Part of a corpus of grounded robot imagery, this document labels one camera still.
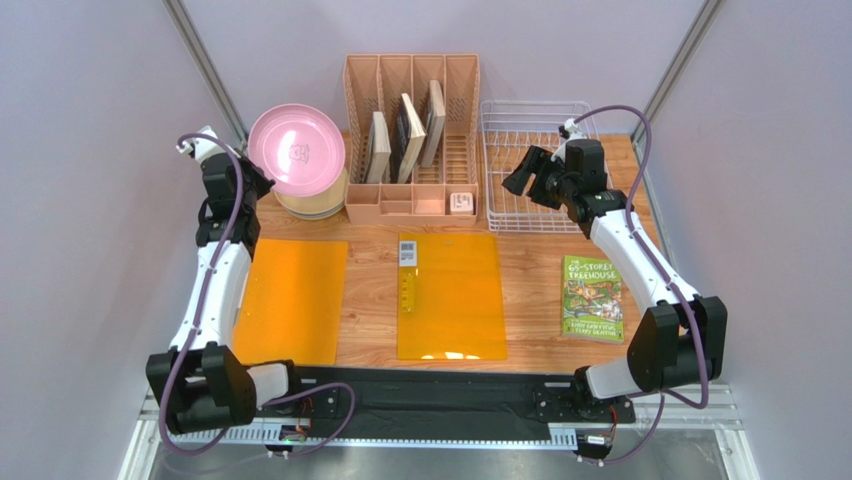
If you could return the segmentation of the pink plate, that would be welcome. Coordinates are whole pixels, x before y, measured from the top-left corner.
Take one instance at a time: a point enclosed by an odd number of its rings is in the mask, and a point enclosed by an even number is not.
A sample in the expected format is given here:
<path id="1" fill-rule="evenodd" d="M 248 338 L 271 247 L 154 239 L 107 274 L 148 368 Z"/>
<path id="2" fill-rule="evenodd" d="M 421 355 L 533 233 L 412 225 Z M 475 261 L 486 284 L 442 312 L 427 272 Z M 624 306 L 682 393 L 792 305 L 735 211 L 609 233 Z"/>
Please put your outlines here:
<path id="1" fill-rule="evenodd" d="M 345 146 L 337 125 L 322 111 L 290 103 L 264 112 L 248 137 L 248 157 L 273 190 L 310 197 L 329 189 L 345 166 Z"/>

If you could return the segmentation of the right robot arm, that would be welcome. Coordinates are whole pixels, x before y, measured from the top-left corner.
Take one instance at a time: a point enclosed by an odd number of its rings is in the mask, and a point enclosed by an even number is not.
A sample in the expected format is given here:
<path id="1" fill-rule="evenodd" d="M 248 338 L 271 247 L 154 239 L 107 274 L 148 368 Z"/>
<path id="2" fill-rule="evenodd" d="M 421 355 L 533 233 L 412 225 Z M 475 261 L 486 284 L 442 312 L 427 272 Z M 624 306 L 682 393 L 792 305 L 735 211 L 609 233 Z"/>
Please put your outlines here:
<path id="1" fill-rule="evenodd" d="M 531 146 L 502 185 L 537 205 L 565 209 L 614 264 L 642 315 L 624 356 L 578 370 L 586 397 L 672 394 L 691 384 L 708 389 L 721 375 L 725 304 L 678 275 L 642 228 L 632 199 L 609 188 L 600 141 L 568 140 L 555 153 Z"/>

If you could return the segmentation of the blue plate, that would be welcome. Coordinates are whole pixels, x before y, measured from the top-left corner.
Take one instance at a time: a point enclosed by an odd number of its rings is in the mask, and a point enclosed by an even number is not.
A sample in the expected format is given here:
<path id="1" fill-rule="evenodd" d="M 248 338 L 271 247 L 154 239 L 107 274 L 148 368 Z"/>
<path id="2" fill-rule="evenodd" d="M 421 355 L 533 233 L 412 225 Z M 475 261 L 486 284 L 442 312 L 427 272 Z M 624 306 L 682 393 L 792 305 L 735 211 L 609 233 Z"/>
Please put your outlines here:
<path id="1" fill-rule="evenodd" d="M 307 221 L 324 220 L 324 219 L 330 218 L 330 217 L 340 213 L 342 210 L 343 210 L 343 207 L 340 206 L 337 209 L 330 209 L 330 210 L 323 211 L 323 212 L 320 212 L 320 213 L 309 214 L 309 213 L 298 212 L 298 211 L 286 208 L 286 212 L 289 213 L 290 215 L 292 215 L 293 217 L 301 219 L 301 220 L 307 220 Z"/>

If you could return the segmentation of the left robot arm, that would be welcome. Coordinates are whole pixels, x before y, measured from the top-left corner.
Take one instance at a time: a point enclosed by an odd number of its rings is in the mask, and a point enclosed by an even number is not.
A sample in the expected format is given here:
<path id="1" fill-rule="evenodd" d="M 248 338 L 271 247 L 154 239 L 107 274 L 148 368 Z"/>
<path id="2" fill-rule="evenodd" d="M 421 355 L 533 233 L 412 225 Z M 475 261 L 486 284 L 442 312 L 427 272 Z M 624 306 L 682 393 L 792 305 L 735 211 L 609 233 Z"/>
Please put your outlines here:
<path id="1" fill-rule="evenodd" d="M 273 185 L 250 161 L 234 168 L 217 153 L 202 161 L 207 197 L 198 214 L 198 270 L 188 308 L 165 353 L 146 377 L 172 435 L 249 424 L 296 385 L 290 360 L 242 364 L 230 345 L 260 239 L 257 201 Z"/>

